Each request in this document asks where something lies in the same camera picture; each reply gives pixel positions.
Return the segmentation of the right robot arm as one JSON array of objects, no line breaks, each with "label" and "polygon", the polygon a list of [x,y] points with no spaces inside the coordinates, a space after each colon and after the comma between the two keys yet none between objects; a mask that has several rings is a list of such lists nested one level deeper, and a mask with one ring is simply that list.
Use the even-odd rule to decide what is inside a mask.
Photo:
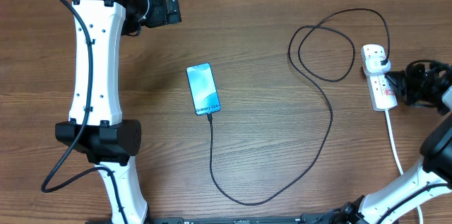
[{"label": "right robot arm", "polygon": [[424,202],[451,193],[451,66],[420,59],[385,79],[406,105],[426,102],[445,120],[420,148],[420,159],[382,190],[346,203],[332,223],[394,223]]}]

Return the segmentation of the blue Galaxy smartphone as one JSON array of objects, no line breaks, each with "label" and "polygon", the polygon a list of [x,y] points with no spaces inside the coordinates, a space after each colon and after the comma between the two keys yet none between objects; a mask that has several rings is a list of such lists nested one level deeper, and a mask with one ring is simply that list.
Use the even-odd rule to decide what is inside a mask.
[{"label": "blue Galaxy smartphone", "polygon": [[218,112],[221,110],[213,71],[209,63],[189,66],[186,68],[189,87],[198,116]]}]

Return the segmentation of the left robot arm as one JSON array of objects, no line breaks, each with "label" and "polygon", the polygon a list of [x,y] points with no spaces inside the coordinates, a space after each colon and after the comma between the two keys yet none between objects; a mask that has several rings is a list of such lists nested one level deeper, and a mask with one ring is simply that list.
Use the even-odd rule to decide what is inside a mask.
[{"label": "left robot arm", "polygon": [[56,139],[84,154],[100,174],[111,223],[150,223],[136,169],[141,123],[124,119],[119,101],[119,46],[142,28],[181,21],[178,0],[68,0],[76,27],[76,77],[69,117]]}]

